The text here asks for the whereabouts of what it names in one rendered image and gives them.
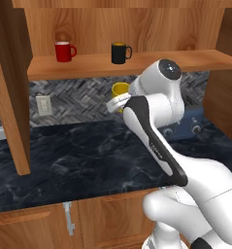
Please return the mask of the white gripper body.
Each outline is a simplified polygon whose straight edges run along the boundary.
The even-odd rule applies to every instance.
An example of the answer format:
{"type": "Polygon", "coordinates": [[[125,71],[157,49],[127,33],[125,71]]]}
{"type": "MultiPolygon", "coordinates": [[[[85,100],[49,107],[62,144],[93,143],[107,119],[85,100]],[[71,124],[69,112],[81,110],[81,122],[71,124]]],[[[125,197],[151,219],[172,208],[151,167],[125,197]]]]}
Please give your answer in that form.
{"type": "Polygon", "coordinates": [[[129,93],[120,94],[106,103],[107,109],[110,113],[114,113],[124,107],[131,95],[129,93]]]}

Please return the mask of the yellow mug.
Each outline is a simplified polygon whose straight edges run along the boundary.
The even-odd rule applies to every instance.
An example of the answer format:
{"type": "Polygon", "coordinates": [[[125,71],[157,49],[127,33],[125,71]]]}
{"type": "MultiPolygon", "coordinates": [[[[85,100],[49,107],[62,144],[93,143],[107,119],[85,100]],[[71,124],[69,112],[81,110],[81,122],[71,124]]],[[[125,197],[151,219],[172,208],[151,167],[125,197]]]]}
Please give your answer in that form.
{"type": "Polygon", "coordinates": [[[129,93],[129,85],[125,82],[117,82],[112,86],[112,98],[124,94],[129,93]]]}

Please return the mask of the black mug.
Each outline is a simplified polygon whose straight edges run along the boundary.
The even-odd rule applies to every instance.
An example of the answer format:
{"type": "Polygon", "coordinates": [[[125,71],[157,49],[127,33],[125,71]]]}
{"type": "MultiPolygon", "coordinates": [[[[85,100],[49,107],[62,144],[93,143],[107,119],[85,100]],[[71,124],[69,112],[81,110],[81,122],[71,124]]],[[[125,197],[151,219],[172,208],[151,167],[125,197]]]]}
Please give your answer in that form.
{"type": "Polygon", "coordinates": [[[124,64],[132,56],[132,48],[122,42],[112,43],[112,63],[124,64]]]}

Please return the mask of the red mug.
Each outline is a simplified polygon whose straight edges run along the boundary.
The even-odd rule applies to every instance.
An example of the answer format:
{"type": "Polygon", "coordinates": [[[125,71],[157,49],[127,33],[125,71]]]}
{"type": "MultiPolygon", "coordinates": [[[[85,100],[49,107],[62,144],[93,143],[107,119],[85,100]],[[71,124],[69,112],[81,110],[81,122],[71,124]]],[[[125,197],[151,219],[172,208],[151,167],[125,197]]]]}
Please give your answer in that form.
{"type": "Polygon", "coordinates": [[[69,42],[56,42],[54,45],[58,62],[70,62],[77,55],[77,48],[69,42]]]}

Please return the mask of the wooden base cabinet door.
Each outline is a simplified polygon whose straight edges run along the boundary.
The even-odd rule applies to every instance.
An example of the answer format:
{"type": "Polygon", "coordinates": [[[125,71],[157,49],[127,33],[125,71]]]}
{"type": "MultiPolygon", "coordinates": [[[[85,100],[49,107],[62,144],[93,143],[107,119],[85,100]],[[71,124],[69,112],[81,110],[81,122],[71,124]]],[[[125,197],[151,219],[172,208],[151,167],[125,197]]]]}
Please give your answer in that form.
{"type": "Polygon", "coordinates": [[[70,236],[63,204],[0,213],[0,249],[82,249],[80,232],[70,236]]]}
{"type": "Polygon", "coordinates": [[[83,249],[141,249],[153,229],[143,198],[154,189],[78,201],[83,249]]]}

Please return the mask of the blue toaster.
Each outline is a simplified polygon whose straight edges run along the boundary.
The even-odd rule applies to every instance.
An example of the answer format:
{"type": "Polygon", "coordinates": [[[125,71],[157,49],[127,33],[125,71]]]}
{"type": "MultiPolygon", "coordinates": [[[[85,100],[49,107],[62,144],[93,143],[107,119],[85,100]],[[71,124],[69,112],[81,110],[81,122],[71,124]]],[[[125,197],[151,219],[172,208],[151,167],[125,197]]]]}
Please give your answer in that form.
{"type": "Polygon", "coordinates": [[[163,126],[159,129],[167,141],[176,141],[194,137],[201,131],[204,117],[202,104],[189,95],[184,95],[184,115],[179,123],[163,126]]]}

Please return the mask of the white wall outlet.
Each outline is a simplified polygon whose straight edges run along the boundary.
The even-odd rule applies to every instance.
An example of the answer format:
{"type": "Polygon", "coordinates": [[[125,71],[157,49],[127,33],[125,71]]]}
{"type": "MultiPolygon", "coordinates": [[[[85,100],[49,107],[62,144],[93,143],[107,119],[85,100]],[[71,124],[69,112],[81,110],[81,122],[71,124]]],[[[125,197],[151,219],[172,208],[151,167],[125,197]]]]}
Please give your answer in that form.
{"type": "Polygon", "coordinates": [[[38,111],[40,116],[50,116],[52,114],[50,96],[37,96],[36,97],[38,111]]]}

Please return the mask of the wooden wall cabinet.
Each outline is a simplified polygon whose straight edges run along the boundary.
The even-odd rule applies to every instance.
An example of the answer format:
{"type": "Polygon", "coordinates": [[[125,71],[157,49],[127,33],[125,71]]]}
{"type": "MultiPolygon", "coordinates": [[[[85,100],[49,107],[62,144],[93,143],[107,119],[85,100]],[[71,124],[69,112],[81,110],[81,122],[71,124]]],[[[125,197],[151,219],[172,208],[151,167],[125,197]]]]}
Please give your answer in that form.
{"type": "Polygon", "coordinates": [[[232,56],[216,48],[232,0],[13,0],[25,11],[33,58],[31,81],[141,73],[159,58],[184,71],[232,69],[232,56]],[[56,42],[77,48],[58,62],[56,42]],[[112,43],[133,50],[112,63],[112,43]]]}

